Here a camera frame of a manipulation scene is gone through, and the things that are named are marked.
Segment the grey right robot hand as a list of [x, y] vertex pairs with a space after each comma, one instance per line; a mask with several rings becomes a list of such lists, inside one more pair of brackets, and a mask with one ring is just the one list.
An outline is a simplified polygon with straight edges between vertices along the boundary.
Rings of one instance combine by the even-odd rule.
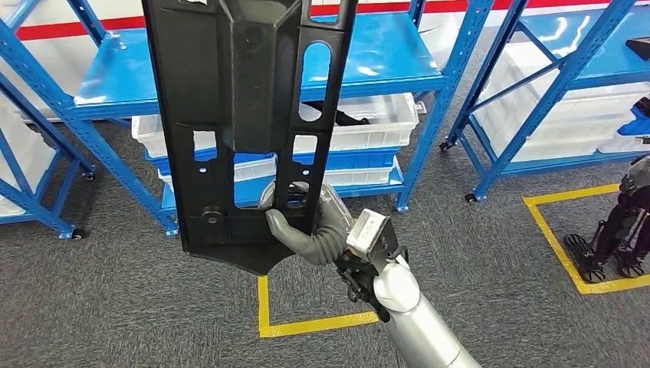
[[270, 182], [258, 201], [271, 234], [283, 245], [312, 265], [328, 265], [347, 250], [346, 238], [354, 225], [350, 211], [332, 186], [323, 184], [317, 205], [317, 227], [312, 235], [291, 226], [277, 209], [271, 209], [275, 182]]

